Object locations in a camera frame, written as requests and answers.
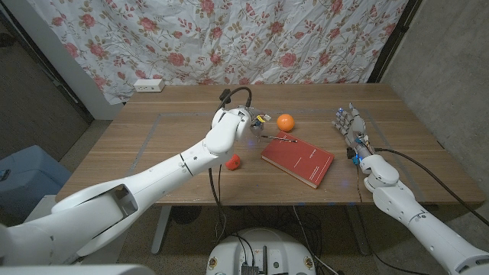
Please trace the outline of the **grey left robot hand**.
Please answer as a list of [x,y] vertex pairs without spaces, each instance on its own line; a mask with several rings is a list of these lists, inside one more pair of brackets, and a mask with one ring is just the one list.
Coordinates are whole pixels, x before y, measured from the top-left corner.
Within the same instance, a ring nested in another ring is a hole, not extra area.
[[255,107],[248,107],[246,108],[246,110],[251,117],[251,133],[255,136],[257,142],[259,142],[261,140],[261,135],[264,130],[264,125],[266,122],[269,122],[269,120],[271,120],[271,116],[265,111],[262,111],[261,109]]

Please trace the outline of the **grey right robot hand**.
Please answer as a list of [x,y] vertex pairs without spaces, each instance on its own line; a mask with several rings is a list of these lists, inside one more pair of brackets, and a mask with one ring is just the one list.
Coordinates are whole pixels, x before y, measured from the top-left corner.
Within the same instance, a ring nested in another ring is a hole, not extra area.
[[369,145],[364,119],[351,103],[349,108],[349,112],[339,108],[332,124],[344,136],[345,143],[356,153],[365,156],[374,154],[374,149]]

